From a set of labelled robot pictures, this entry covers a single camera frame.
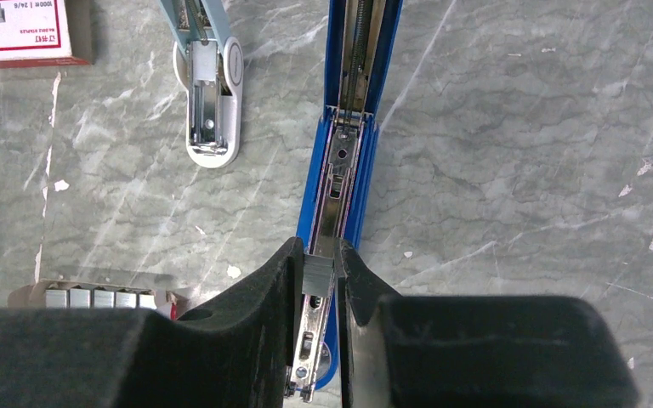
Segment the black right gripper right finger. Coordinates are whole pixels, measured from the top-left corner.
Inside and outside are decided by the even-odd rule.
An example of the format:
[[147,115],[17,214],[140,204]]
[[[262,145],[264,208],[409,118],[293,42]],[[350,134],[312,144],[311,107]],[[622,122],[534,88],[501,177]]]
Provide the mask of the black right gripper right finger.
[[602,315],[577,297],[402,295],[334,249],[345,407],[635,407]]

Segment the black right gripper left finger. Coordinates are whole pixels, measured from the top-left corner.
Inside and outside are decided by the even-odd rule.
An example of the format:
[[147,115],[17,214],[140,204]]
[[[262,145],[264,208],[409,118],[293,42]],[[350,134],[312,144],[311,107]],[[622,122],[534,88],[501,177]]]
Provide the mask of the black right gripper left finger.
[[303,244],[179,319],[149,309],[0,309],[0,407],[279,407]]

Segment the grey staple strip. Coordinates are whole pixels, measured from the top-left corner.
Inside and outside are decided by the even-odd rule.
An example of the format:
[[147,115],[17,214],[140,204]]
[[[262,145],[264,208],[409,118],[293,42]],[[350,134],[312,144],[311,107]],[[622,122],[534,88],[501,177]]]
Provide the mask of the grey staple strip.
[[334,285],[334,259],[316,255],[304,255],[304,295],[329,298]]

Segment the grey staple strips tray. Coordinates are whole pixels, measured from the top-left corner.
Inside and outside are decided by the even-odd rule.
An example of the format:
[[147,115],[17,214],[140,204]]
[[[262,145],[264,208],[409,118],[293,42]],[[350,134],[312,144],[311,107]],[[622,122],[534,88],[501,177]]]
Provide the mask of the grey staple strips tray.
[[41,280],[14,290],[7,300],[10,309],[151,309],[170,320],[187,304],[176,291],[69,280]]

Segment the white red staple box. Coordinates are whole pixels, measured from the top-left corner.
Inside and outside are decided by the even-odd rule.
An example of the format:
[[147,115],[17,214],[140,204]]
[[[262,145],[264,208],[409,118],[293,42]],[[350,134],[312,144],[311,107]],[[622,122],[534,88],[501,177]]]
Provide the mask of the white red staple box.
[[0,1],[0,69],[93,62],[91,2]]

